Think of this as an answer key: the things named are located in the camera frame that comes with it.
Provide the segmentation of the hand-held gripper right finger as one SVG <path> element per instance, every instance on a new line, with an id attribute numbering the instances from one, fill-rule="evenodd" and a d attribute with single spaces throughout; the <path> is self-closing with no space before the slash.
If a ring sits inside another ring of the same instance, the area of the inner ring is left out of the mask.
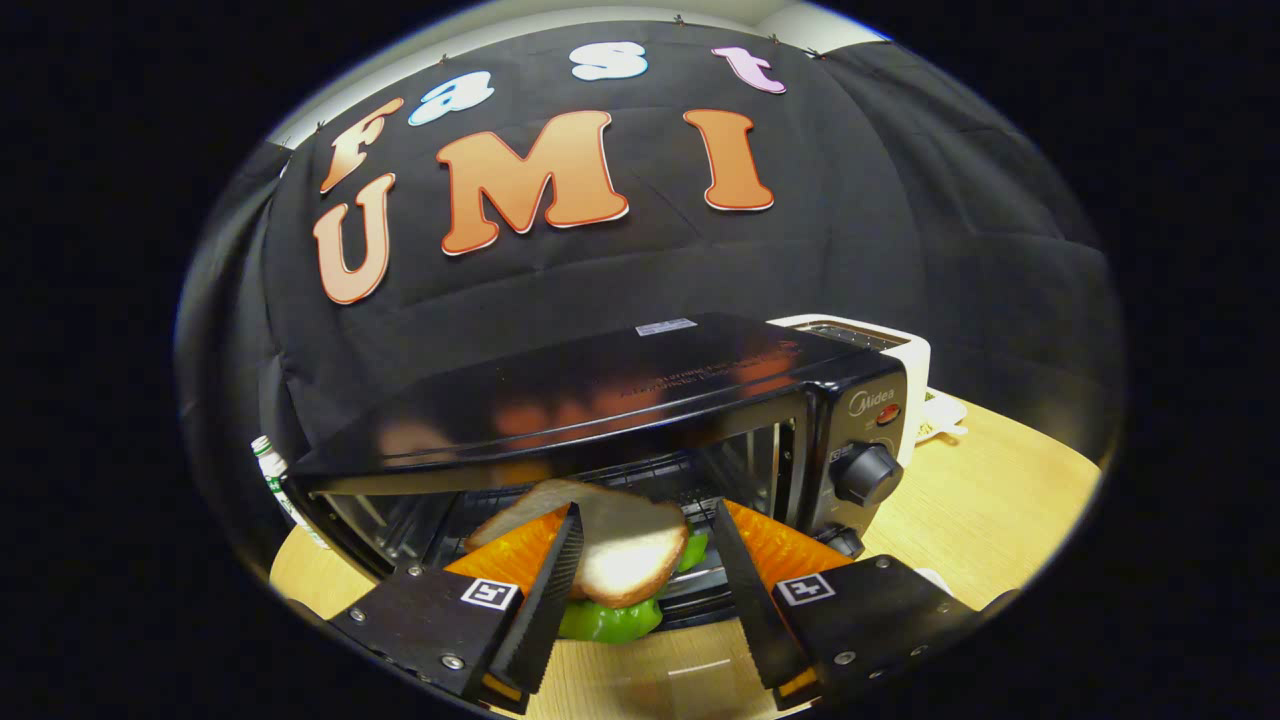
<path id="1" fill-rule="evenodd" d="M 845 705 L 954 647 L 1016 597 L 974 610 L 890 555 L 852 560 L 723 500 L 713 536 L 762 685 L 778 710 Z"/>

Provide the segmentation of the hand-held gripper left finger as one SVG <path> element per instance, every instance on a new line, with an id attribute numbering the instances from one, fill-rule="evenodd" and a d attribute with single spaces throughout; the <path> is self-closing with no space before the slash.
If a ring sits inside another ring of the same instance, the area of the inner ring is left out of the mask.
<path id="1" fill-rule="evenodd" d="M 576 503 L 550 520 L 554 534 L 535 552 L 525 585 L 411 568 L 339 611 L 330 628 L 430 692 L 525 714 L 545 676 L 584 547 Z"/>

